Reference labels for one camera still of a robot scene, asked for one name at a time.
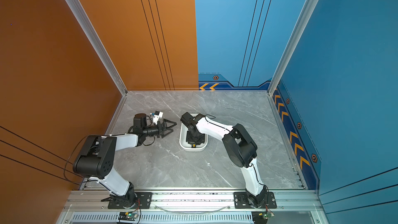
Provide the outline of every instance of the chevron marking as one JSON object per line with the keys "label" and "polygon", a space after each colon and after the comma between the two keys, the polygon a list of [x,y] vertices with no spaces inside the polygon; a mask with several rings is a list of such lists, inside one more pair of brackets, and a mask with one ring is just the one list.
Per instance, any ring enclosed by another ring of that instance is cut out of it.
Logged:
{"label": "chevron marking", "polygon": [[276,98],[281,98],[280,95],[275,95],[275,105],[276,105]]}
{"label": "chevron marking", "polygon": [[298,145],[297,143],[295,143],[295,154],[297,155],[297,148],[301,149],[302,151],[304,151],[304,149]]}
{"label": "chevron marking", "polygon": [[283,116],[284,115],[289,116],[289,114],[287,114],[287,112],[282,111],[282,122],[283,122]]}
{"label": "chevron marking", "polygon": [[281,106],[284,107],[285,105],[283,103],[278,103],[278,112],[281,112]]}
{"label": "chevron marking", "polygon": [[202,89],[203,91],[205,91],[204,87],[206,87],[208,85],[208,83],[203,84],[203,86],[199,87],[199,89]]}
{"label": "chevron marking", "polygon": [[214,87],[217,86],[219,83],[214,84],[213,86],[210,87],[211,90],[215,90]]}
{"label": "chevron marking", "polygon": [[296,138],[299,138],[296,133],[290,132],[290,143],[292,143],[292,137],[293,136],[296,137]]}
{"label": "chevron marking", "polygon": [[310,165],[310,162],[307,161],[307,159],[303,158],[302,156],[300,156],[300,168],[302,170],[302,163],[305,162],[306,164],[308,164],[308,166]]}

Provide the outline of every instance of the white tray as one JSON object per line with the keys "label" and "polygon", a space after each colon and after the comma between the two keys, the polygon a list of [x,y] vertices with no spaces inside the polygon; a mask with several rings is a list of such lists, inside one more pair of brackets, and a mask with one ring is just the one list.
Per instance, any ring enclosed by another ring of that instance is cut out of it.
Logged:
{"label": "white tray", "polygon": [[[198,114],[197,113],[191,113],[191,115],[193,117],[195,117]],[[186,150],[187,152],[201,152],[201,151],[203,151],[206,148],[206,146],[207,146],[207,139],[208,139],[207,134],[205,134],[205,142],[203,144],[200,144],[200,145],[196,146],[196,148],[192,148],[192,146],[189,143],[186,142],[187,131],[188,131],[188,128],[183,123],[181,123],[180,146],[184,150]]]}

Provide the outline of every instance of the gray marble floor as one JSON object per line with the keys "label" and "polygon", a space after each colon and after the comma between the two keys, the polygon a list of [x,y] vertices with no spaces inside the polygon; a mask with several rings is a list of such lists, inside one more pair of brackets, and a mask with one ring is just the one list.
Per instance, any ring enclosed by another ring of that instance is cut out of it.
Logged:
{"label": "gray marble floor", "polygon": [[245,187],[240,168],[230,161],[221,141],[209,137],[201,152],[180,147],[180,117],[190,112],[211,114],[223,124],[242,124],[258,146],[257,163],[264,183],[269,188],[298,188],[266,92],[131,91],[112,134],[127,132],[135,114],[156,110],[178,123],[174,132],[157,138],[151,146],[115,154],[115,168],[135,187]]}

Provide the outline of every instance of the black mounting plate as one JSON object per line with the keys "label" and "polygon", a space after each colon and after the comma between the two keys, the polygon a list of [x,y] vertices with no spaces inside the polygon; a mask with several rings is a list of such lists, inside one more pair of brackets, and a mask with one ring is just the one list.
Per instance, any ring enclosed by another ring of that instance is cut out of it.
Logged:
{"label": "black mounting plate", "polygon": [[[152,201],[152,192],[135,192],[137,198],[140,199],[140,209],[149,209],[150,203]],[[134,204],[129,209],[136,209],[137,204]],[[109,202],[108,209],[123,209],[123,207],[117,206],[114,202]]]}
{"label": "black mounting plate", "polygon": [[[266,197],[267,200],[261,206],[261,208],[266,208],[266,204],[268,208],[272,209],[277,208],[274,193],[269,191]],[[235,208],[252,208],[249,205],[248,196],[246,195],[246,192],[234,192],[234,201],[235,201]]]}

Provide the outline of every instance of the blue wall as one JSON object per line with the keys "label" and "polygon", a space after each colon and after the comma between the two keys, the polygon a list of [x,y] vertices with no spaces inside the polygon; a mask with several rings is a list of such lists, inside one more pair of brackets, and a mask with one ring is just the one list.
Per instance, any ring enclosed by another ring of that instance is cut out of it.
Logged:
{"label": "blue wall", "polygon": [[195,0],[199,73],[221,74],[235,87],[269,80],[304,2]]}
{"label": "blue wall", "polygon": [[397,207],[397,19],[398,0],[319,0],[282,77],[332,224],[382,223]]}

